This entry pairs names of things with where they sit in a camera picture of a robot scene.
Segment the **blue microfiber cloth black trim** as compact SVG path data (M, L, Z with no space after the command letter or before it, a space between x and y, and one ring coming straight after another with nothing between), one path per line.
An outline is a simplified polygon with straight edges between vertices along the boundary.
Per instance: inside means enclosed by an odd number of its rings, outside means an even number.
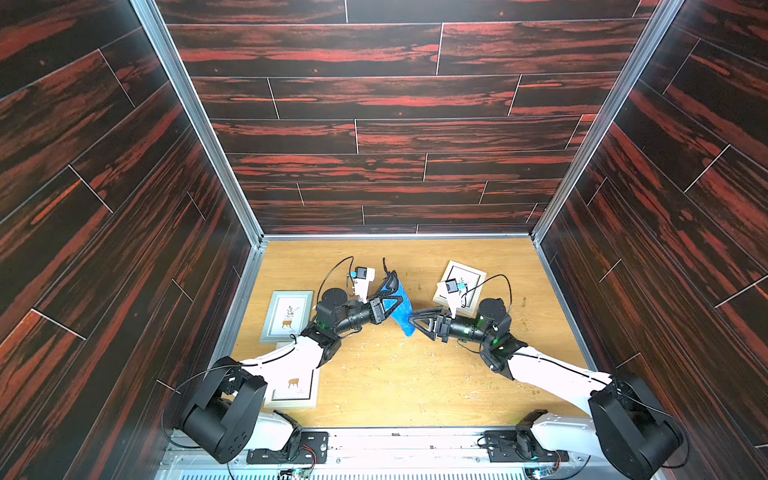
M387 317L396 321L406 337L412 337L415 333L415 327L409 322L410 316L413 313L412 303L405 287L394 270L386 273L385 279L378 288L376 295L384 298L383 302Z

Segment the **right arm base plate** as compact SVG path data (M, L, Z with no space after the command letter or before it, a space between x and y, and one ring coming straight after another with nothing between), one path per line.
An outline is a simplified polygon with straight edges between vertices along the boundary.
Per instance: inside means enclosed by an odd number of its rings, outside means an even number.
M478 439L492 463L535 462L560 463L569 460L562 450L546 450L528 431L488 430Z

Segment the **grey-green picture frame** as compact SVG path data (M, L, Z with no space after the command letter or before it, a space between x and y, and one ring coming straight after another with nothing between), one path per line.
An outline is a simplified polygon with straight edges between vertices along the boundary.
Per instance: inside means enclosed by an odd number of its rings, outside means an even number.
M312 291L274 291L260 342L288 342L307 326L312 311Z

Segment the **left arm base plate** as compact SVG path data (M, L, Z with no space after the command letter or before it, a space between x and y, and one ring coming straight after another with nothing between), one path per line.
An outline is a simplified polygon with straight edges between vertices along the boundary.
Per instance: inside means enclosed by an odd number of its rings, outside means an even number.
M327 431L302 431L292 434L288 444L280 450L251 449L247 453L248 465L325 464L328 455Z

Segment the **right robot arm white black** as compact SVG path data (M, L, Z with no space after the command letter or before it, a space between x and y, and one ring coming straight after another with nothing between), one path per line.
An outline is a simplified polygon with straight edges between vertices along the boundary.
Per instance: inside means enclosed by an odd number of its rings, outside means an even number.
M549 392L585 414L575 418L535 410L509 438L488 436L490 453L511 449L525 461L553 463L564 453L585 454L606 460L626 478L649 479L669 467L679 448L690 447L684 427L643 379L591 371L540 352L512 335L500 299L483 300L474 318L436 307L412 312L407 322L409 330L432 341L478 344L477 353L492 372Z

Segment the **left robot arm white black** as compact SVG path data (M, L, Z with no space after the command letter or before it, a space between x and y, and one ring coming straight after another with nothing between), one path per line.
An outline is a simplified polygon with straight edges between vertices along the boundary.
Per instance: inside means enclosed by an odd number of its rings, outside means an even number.
M291 461L300 448L302 427L282 413L264 413L269 388L283 386L328 363L345 334L367 324L394 318L407 321L412 311L400 288L382 289L367 302L350 300L346 292L327 290L316 316L289 345L273 355L238 362L222 357L181 408L176 427L218 463L226 464L243 450L272 451Z

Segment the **white picture frame deer print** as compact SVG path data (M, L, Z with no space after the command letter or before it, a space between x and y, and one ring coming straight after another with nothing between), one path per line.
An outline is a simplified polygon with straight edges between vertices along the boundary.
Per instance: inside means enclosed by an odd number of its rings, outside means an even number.
M456 307L456 312L461 315L473 315L480 301L481 284L486 278L484 271L450 261L437 283L433 301L446 307Z

